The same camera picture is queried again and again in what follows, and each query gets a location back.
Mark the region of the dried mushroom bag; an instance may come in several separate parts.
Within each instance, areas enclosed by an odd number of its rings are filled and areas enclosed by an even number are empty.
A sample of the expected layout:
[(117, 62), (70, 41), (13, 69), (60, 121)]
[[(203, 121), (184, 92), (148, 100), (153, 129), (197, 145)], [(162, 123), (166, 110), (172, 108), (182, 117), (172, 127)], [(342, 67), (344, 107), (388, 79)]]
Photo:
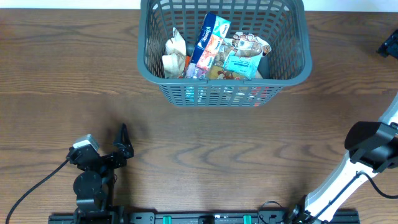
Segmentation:
[(261, 54), (262, 57), (265, 57), (272, 51), (268, 42), (251, 33), (236, 32), (233, 35), (233, 40), (236, 56), (253, 57)]
[(174, 27), (172, 38), (165, 43), (165, 54), (162, 56), (165, 78), (180, 78), (186, 64), (187, 48), (184, 38)]
[(214, 65), (223, 67), (225, 60), (230, 55), (230, 52), (234, 50), (233, 42), (234, 40), (229, 38), (225, 38), (223, 40), (223, 43), (216, 54)]

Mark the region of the San Remo spaghetti packet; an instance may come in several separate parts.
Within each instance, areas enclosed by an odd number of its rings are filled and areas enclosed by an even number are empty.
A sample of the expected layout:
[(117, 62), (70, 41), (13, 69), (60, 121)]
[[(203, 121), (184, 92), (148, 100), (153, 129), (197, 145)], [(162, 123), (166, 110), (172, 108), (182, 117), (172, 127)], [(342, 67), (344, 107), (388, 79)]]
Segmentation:
[(217, 65), (213, 65), (210, 70), (202, 70), (195, 64), (190, 63), (190, 56), (186, 56), (185, 70), (179, 78), (197, 78), (200, 80), (246, 80), (244, 75), (231, 72)]

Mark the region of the small teal white packet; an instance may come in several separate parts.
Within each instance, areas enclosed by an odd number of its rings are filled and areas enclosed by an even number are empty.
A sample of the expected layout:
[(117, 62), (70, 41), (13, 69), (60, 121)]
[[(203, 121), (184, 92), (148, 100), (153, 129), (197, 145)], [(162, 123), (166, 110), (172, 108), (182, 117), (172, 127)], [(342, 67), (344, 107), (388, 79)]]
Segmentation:
[(230, 52), (224, 61), (223, 68), (243, 75), (247, 79), (253, 79), (256, 77), (261, 58), (261, 54), (253, 57), (241, 57), (236, 56), (234, 52)]

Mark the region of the Kleenex tissue multipack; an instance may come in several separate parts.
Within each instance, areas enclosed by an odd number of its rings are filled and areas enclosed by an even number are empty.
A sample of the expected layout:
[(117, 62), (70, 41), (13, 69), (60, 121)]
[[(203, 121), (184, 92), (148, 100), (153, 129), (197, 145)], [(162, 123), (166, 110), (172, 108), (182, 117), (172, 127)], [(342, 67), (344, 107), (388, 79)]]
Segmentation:
[(206, 78), (230, 25), (230, 21), (215, 14), (208, 13), (205, 16), (190, 63), (185, 71), (186, 78)]

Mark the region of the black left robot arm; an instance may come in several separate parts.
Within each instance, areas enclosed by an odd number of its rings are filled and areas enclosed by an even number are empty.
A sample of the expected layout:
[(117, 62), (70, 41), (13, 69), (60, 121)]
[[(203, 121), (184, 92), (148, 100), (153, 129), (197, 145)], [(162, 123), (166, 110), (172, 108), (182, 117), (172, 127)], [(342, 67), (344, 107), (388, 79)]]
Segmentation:
[(114, 206), (114, 171), (127, 165), (134, 156), (127, 126), (122, 124), (113, 145), (117, 147), (108, 155), (99, 154), (99, 144), (90, 134), (75, 141), (66, 159), (83, 172), (75, 179), (77, 210), (74, 223), (128, 223), (123, 206)]

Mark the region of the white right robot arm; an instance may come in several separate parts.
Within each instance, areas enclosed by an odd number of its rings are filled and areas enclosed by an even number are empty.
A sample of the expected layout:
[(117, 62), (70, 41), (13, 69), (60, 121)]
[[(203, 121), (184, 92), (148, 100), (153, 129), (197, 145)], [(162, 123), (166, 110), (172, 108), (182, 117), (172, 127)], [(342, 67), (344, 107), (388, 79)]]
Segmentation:
[(369, 182), (382, 197), (373, 177), (397, 167), (397, 97), (377, 122), (359, 121), (345, 139), (346, 153), (336, 169), (313, 192), (304, 196), (284, 223), (359, 223), (358, 212), (340, 206), (363, 183)]

